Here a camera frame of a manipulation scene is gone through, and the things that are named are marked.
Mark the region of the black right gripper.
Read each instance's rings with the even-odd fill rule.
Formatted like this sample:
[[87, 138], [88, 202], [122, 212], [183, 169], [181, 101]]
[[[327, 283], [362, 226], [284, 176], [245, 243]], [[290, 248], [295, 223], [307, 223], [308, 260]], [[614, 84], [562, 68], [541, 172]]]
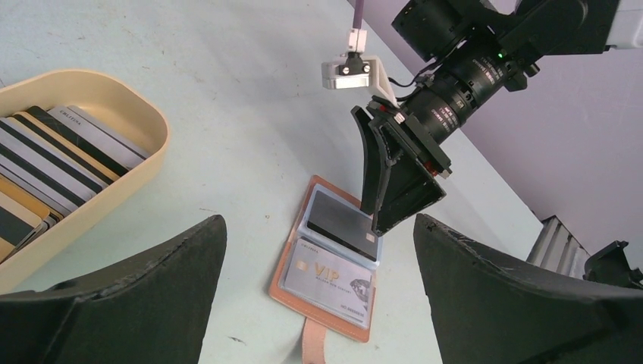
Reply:
[[536, 1], [502, 14], [483, 1], [411, 1], [393, 28], [425, 66], [396, 96], [377, 96], [369, 114], [351, 109], [363, 145], [361, 210], [382, 236], [442, 199], [435, 175], [450, 173], [441, 144], [500, 89], [520, 91], [537, 61], [588, 16], [584, 1]]

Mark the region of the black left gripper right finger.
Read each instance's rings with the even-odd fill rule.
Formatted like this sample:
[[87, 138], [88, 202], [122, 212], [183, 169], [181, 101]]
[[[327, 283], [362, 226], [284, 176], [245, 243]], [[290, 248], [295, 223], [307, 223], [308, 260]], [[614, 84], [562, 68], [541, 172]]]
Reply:
[[642, 292], [579, 280], [426, 214], [413, 241], [445, 363], [640, 363]]

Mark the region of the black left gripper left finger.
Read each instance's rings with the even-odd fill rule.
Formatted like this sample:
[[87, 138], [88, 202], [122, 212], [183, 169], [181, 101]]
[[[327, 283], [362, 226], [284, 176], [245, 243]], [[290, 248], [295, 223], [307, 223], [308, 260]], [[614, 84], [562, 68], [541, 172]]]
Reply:
[[1, 297], [3, 363], [196, 363], [227, 247], [213, 215], [47, 290]]

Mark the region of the black credit card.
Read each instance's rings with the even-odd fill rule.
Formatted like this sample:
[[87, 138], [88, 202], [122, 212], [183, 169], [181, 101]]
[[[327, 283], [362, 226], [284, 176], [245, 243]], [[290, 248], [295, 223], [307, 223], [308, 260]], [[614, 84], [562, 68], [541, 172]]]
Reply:
[[341, 246], [376, 261], [378, 245], [369, 218], [334, 196], [318, 190], [309, 210], [307, 227]]

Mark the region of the pink leather card holder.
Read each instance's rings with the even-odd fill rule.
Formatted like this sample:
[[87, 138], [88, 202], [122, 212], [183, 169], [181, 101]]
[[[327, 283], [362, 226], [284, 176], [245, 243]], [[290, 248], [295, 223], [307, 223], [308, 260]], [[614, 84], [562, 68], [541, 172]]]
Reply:
[[329, 330], [369, 341], [381, 253], [382, 239], [360, 201], [312, 176], [268, 289], [306, 318], [304, 363], [325, 362]]

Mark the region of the silver VIP credit card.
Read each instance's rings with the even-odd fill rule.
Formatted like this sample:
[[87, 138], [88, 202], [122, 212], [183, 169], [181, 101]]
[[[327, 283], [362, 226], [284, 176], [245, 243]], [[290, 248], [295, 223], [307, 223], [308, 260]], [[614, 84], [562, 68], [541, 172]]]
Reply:
[[279, 287], [363, 329], [370, 327], [374, 272], [308, 240], [291, 247]]

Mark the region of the beige oval card tray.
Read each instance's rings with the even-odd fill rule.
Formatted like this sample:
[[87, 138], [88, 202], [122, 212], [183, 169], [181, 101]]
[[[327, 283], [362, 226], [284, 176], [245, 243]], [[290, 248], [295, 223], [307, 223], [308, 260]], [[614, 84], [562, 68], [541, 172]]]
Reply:
[[119, 80], [62, 70], [1, 91], [1, 291], [8, 293], [160, 170], [168, 122]]

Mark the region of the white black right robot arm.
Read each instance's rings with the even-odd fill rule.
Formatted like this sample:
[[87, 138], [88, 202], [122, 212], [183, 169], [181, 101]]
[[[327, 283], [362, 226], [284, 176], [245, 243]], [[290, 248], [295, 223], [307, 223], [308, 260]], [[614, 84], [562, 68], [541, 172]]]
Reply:
[[372, 77], [372, 100], [352, 116], [364, 148], [361, 209], [381, 236], [445, 196], [442, 143], [500, 89], [526, 89], [538, 61], [642, 46], [640, 1], [518, 1], [509, 14], [488, 1], [410, 1], [393, 28], [425, 62], [396, 96], [361, 52], [340, 75]]

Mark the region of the stack of grey cards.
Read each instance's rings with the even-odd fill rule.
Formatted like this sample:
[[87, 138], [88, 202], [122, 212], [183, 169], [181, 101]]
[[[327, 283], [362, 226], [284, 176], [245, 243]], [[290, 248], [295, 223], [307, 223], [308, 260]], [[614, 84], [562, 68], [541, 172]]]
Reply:
[[6, 260], [150, 157], [75, 105], [1, 119], [1, 259]]

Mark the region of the aluminium frame rail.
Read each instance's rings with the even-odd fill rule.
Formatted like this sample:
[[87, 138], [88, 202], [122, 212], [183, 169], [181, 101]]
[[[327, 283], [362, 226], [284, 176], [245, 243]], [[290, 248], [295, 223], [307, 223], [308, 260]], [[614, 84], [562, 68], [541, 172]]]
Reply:
[[526, 261], [539, 268], [583, 279], [591, 254], [556, 216], [542, 221], [543, 228]]

